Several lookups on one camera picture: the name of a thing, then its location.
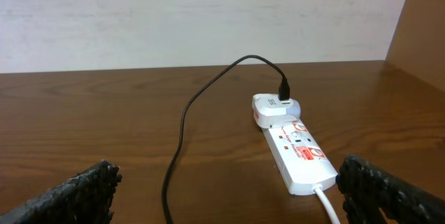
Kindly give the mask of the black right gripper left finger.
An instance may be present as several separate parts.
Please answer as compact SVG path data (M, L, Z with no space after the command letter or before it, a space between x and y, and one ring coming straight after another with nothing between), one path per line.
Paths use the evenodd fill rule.
M1 224L108 224L119 167L103 160L1 215Z

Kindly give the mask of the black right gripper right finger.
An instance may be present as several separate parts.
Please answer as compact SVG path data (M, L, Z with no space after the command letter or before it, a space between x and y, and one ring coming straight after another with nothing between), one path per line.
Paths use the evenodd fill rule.
M444 201L349 154L336 177L349 223L443 223Z

